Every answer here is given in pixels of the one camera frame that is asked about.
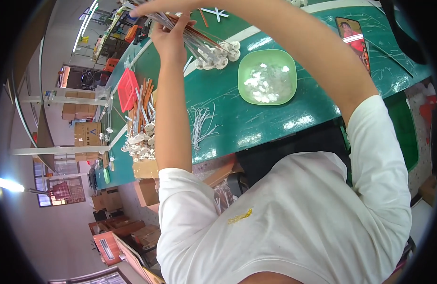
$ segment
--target hand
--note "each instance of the hand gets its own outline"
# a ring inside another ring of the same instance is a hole
[[[183,32],[186,25],[193,26],[196,21],[190,21],[190,13],[185,12],[174,28],[170,31],[155,22],[151,34],[152,42],[160,55],[160,64],[169,64],[173,67],[185,65],[187,50],[184,47]]]
[[[131,17],[141,17],[155,12],[193,11],[200,7],[215,7],[214,0],[153,0],[138,5],[130,12]]]

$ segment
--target green workbench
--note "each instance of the green workbench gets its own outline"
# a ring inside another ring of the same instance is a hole
[[[428,66],[418,65],[403,54],[395,41],[385,15],[367,2],[359,0],[329,1],[311,4],[306,10],[322,20],[337,34],[335,17],[358,20],[367,41],[377,44],[409,70],[413,77],[368,42],[371,75],[383,98],[398,93],[430,76]],[[197,29],[216,36],[216,38],[210,36],[213,39],[227,39],[250,27],[249,23],[229,13],[227,13],[229,17],[222,17],[220,23],[217,22],[214,14],[204,14],[210,26],[209,28],[204,26],[198,11],[193,12],[192,19],[198,21],[195,26]],[[412,36],[408,24],[399,14],[397,15],[397,21]],[[107,86],[111,86],[112,89],[115,87],[124,71],[123,61],[128,55],[132,60],[134,54],[137,54],[148,40],[146,39],[139,45],[131,44],[114,69]],[[244,37],[240,42],[241,59],[251,51],[282,49],[263,32]],[[280,139],[340,116],[337,106],[298,63],[296,63],[298,86],[294,98],[288,103],[276,106],[262,106],[245,102],[237,90],[239,62],[240,60],[229,62],[223,70],[194,70],[185,78],[187,108],[204,106],[209,107],[212,111],[214,103],[215,116],[212,125],[222,124],[216,129],[219,134],[204,139],[199,144],[201,150],[197,154],[193,151],[194,164],[248,149],[274,139]],[[147,77],[153,79],[153,84],[157,86],[160,60],[153,44],[147,47],[137,60],[134,68],[139,82]],[[113,104],[120,110],[117,94],[114,97]],[[110,135],[111,140],[114,139],[123,125],[124,121],[116,111],[113,111],[112,128],[114,132]],[[115,157],[115,171],[110,172],[110,184],[106,185],[103,174],[98,173],[98,188],[102,189],[135,181],[132,171],[132,159],[128,153],[120,150],[120,147],[125,143],[125,139],[126,137],[122,136],[112,148],[112,154]]]

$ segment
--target phone screen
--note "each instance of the phone screen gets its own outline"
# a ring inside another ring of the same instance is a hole
[[[367,68],[367,71],[370,74],[369,53],[367,51],[367,46],[365,45],[359,22],[339,17],[335,18],[335,21],[337,22],[337,27],[343,41],[352,48],[356,55],[359,56],[362,64]]]

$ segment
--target yellow logo on shirt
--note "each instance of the yellow logo on shirt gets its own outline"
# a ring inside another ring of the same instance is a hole
[[[252,214],[252,209],[250,208],[249,211],[247,211],[247,213],[242,214],[242,215],[238,215],[238,216],[236,216],[236,217],[234,217],[234,218],[231,218],[231,219],[228,219],[228,225],[229,225],[229,224],[236,223],[237,221],[242,220],[242,219],[244,219],[244,218],[247,218],[247,217],[249,217],[251,214]]]

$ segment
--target red plastic basket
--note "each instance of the red plastic basket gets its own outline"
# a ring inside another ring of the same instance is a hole
[[[121,103],[122,112],[133,109],[134,103],[137,100],[135,88],[138,88],[135,73],[126,68],[118,85],[119,102]]]

